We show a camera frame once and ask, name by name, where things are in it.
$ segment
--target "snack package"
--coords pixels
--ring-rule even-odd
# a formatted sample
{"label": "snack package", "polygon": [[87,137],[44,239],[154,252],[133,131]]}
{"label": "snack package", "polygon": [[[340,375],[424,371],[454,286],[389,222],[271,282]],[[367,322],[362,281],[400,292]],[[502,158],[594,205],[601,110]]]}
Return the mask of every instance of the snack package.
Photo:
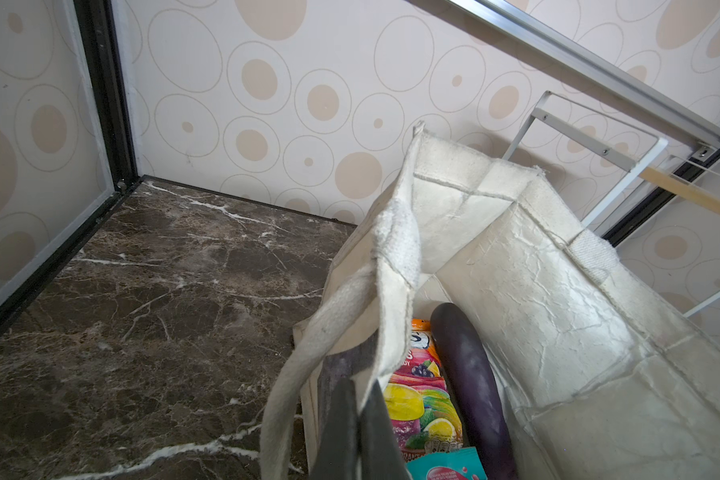
{"label": "snack package", "polygon": [[486,480],[474,447],[457,452],[433,453],[405,464],[412,480]]}
{"label": "snack package", "polygon": [[463,445],[461,420],[451,402],[434,350],[429,321],[413,319],[411,350],[384,389],[392,430],[406,462]]}

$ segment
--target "purple eggplant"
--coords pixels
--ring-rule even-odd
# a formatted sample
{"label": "purple eggplant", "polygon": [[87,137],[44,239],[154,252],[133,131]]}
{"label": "purple eggplant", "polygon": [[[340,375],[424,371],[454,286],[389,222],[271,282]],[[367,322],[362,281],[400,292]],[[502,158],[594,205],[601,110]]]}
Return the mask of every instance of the purple eggplant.
{"label": "purple eggplant", "polygon": [[509,430],[480,335],[453,303],[442,303],[434,309],[430,327],[453,393],[451,398],[461,410],[464,431],[478,451],[485,475],[489,479],[516,479],[518,468]]}

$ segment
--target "dark brown marble surface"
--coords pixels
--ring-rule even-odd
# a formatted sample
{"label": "dark brown marble surface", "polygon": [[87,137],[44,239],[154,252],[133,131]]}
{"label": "dark brown marble surface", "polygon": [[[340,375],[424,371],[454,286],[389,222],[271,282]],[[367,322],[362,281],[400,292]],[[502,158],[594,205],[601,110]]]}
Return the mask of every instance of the dark brown marble surface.
{"label": "dark brown marble surface", "polygon": [[258,478],[292,325],[352,228],[147,180],[0,339],[0,480]]}

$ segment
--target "tote bag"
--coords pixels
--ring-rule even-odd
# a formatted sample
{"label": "tote bag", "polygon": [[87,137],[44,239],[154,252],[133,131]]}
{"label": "tote bag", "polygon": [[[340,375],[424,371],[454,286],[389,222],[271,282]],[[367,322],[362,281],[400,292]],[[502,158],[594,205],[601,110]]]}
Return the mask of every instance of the tote bag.
{"label": "tote bag", "polygon": [[352,376],[361,411],[402,364],[411,318],[441,302],[480,335],[521,478],[720,478],[720,348],[583,228],[543,171],[421,123],[295,329],[264,411],[262,478],[286,477],[299,392],[311,462],[331,384]]}

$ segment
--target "black trim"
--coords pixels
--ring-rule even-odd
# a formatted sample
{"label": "black trim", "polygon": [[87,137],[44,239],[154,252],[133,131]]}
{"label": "black trim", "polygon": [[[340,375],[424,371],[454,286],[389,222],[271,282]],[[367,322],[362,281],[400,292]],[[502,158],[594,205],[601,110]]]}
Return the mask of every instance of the black trim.
{"label": "black trim", "polygon": [[[703,162],[698,162],[695,159],[690,161],[697,162],[704,168],[710,168],[720,159],[720,149]],[[683,178],[689,182],[693,182],[698,178],[704,170],[701,168],[694,167],[689,163],[684,163],[679,166],[673,173],[677,177]],[[667,205],[675,195],[664,190],[663,188],[656,187],[643,198],[632,210],[629,211],[624,217],[612,226],[608,232],[603,235],[605,240],[608,240],[611,245],[616,246],[626,240],[635,230],[637,230],[642,224],[648,221],[653,215],[659,212],[665,205]]]}
{"label": "black trim", "polygon": [[74,0],[115,188],[139,179],[110,0]]}
{"label": "black trim", "polygon": [[124,194],[115,192],[89,216],[64,243],[33,272],[10,297],[0,305],[0,335],[19,318],[30,303],[43,291],[73,256],[98,231],[107,218],[117,210],[140,185],[132,184]]}
{"label": "black trim", "polygon": [[355,224],[348,224],[347,222],[342,222],[341,220],[337,218],[327,218],[326,216],[319,216],[319,215],[313,215],[313,214],[306,214],[304,212],[301,212],[299,210],[291,210],[290,208],[285,208],[284,206],[279,205],[273,205],[273,204],[266,204],[264,202],[259,202],[257,200],[251,200],[250,198],[242,198],[242,197],[235,197],[234,195],[230,194],[223,194],[221,192],[217,192],[215,190],[208,190],[207,188],[201,188],[201,187],[195,187],[194,185],[188,185],[188,184],[182,184],[181,182],[175,182],[173,180],[166,180],[165,178],[159,178],[159,177],[153,177],[152,175],[144,175],[142,176],[142,181],[144,180],[157,180],[159,182],[165,182],[167,184],[175,185],[177,187],[184,187],[184,188],[191,188],[192,190],[198,190],[201,192],[206,192],[207,194],[213,194],[213,195],[219,195],[220,197],[227,197],[227,198],[233,198],[235,200],[241,200],[244,202],[249,202],[250,204],[256,204],[261,206],[268,206],[269,208],[274,208],[276,210],[283,210],[286,212],[291,212],[294,214],[304,215],[304,216],[310,216],[312,218],[317,218],[318,220],[324,220],[328,222],[333,222],[334,224],[341,224],[341,225],[349,225],[349,226],[357,226]]}

